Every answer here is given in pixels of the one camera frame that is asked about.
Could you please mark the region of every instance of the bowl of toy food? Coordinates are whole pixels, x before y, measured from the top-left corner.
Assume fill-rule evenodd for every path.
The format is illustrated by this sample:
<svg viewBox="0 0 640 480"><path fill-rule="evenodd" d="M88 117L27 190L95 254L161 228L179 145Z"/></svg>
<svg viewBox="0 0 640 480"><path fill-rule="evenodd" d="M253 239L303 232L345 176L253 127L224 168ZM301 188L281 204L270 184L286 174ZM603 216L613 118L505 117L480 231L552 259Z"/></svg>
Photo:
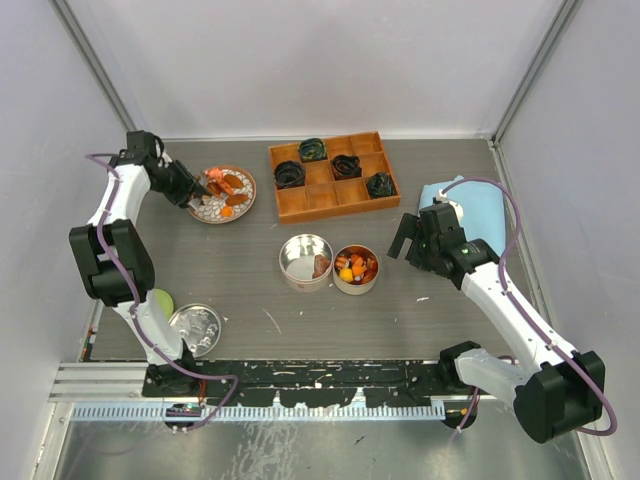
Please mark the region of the bowl of toy food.
<svg viewBox="0 0 640 480"><path fill-rule="evenodd" d="M244 168L219 165L203 172L211 196L189 213L204 223L217 225L237 220L247 213L256 200L256 182Z"/></svg>
<svg viewBox="0 0 640 480"><path fill-rule="evenodd" d="M310 233L287 240L279 256L287 284L299 292L315 292L328 285L332 261L329 242Z"/></svg>
<svg viewBox="0 0 640 480"><path fill-rule="evenodd" d="M349 295L362 295L371 290L379 271L378 257L362 245L344 247L333 261L333 281Z"/></svg>

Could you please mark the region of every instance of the blue towel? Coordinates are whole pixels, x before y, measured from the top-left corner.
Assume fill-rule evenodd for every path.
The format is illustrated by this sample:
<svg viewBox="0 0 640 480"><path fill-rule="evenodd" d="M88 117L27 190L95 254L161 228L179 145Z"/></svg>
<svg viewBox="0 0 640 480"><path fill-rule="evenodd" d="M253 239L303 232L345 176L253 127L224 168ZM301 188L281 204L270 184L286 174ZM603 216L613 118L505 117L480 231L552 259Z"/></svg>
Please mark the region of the blue towel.
<svg viewBox="0 0 640 480"><path fill-rule="evenodd" d="M464 177L457 176L451 182L425 185L422 189L422 195L420 195L418 209L432 205L433 197L436 196L438 190L462 178ZM462 206L464 216L460 221L460 226L464 228L467 240L481 238L498 255L501 255L506 245L502 192L488 183L467 182L447 192L447 197Z"/></svg>

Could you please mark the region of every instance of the floor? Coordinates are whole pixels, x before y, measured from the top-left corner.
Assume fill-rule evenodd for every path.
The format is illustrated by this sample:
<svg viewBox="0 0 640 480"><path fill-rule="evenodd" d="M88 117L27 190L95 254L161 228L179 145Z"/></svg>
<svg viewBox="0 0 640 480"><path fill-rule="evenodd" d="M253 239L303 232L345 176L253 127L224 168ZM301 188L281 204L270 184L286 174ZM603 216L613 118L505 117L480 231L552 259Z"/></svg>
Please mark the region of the floor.
<svg viewBox="0 0 640 480"><path fill-rule="evenodd" d="M257 184L252 209L238 221L207 225L145 198L137 228L156 270L156 286L176 306L206 303L228 320L208 359L435 359L440 350L473 340L495 355L509 348L485 315L442 278L385 256L404 212L417 210L422 186L456 175L497 178L482 140L386 141L398 179L398 208L283 226L278 222L267 147L273 142L178 142L167 151L192 171L217 164L247 169ZM335 287L298 293L281 276L277 255L299 233L315 233L339 250L359 243L382 257L380 278L361 297ZM527 292L514 252L509 272ZM273 317L278 328L270 320ZM144 352L111 310L100 320L93 360L141 360Z"/></svg>
<svg viewBox="0 0 640 480"><path fill-rule="evenodd" d="M575 434L538 445L495 400L481 402L476 422L462 435L452 432L439 421L254 421L214 423L185 436L155 422L76 421L54 478L590 478Z"/></svg>

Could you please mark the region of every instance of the wooden organizer box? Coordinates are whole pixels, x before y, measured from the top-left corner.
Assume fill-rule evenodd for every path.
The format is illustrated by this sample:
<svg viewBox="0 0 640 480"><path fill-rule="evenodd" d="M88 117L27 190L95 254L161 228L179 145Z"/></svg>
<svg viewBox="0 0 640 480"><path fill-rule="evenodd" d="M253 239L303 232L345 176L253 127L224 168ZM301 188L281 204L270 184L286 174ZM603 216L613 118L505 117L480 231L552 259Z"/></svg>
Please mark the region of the wooden organizer box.
<svg viewBox="0 0 640 480"><path fill-rule="evenodd" d="M378 132L325 138L324 141L327 145L327 160L303 164L307 173L304 187L278 190L274 182L280 223L309 222L400 205L402 197L398 182ZM298 155L298 145L300 144L289 143L269 147L272 173L282 162L302 162ZM360 157L362 177L336 180L331 170L331 160L336 155ZM396 195L384 198L369 196L366 182L378 172L391 174Z"/></svg>

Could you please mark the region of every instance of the coiled black cable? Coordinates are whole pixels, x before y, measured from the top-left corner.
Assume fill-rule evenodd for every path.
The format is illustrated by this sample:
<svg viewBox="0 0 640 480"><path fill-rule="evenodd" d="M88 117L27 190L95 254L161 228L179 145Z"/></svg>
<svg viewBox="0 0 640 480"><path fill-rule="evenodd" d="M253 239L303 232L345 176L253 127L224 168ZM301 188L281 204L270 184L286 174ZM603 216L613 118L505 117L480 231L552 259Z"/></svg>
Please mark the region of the coiled black cable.
<svg viewBox="0 0 640 480"><path fill-rule="evenodd" d="M289 160L276 167L273 172L278 190L304 186L306 171L300 162Z"/></svg>
<svg viewBox="0 0 640 480"><path fill-rule="evenodd" d="M362 176L360 158L356 155L336 155L331 160L331 169L336 180L357 178Z"/></svg>
<svg viewBox="0 0 640 480"><path fill-rule="evenodd" d="M391 197L397 194L391 175L386 172L378 172L371 177L367 182L367 191L371 198Z"/></svg>
<svg viewBox="0 0 640 480"><path fill-rule="evenodd" d="M327 146L320 138L308 138L300 143L298 154L302 163L326 160Z"/></svg>

